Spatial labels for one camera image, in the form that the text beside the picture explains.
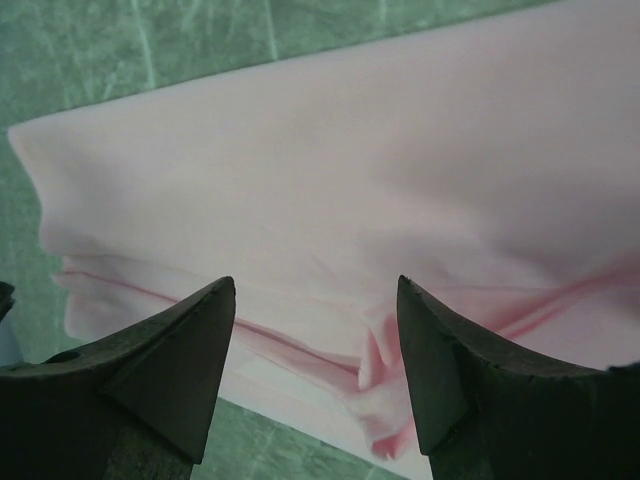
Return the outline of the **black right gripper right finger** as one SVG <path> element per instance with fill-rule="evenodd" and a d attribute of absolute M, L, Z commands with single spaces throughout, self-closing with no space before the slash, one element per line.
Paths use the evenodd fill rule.
<path fill-rule="evenodd" d="M 397 323 L 419 449 L 436 479 L 635 479 L 639 367 L 521 347 L 406 277 Z"/>

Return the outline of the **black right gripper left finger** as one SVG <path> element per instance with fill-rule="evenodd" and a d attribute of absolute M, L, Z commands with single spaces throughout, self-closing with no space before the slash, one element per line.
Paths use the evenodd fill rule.
<path fill-rule="evenodd" d="M 187 479 L 204 457 L 235 318 L 223 277 L 39 363 L 1 369 L 5 479 Z"/>

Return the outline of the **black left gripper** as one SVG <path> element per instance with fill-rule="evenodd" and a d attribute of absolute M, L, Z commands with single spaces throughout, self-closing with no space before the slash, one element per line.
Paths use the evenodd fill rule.
<path fill-rule="evenodd" d="M 14 305 L 13 294 L 15 287 L 6 282 L 0 282 L 0 320 L 3 320 Z"/>

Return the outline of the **pink t shirt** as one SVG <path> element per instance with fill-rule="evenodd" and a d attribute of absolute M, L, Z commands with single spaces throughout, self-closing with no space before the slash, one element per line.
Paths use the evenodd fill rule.
<path fill-rule="evenodd" d="M 95 340 L 233 277 L 224 399 L 425 478 L 407 276 L 523 346 L 639 357 L 639 5 L 557 1 L 11 127 Z"/>

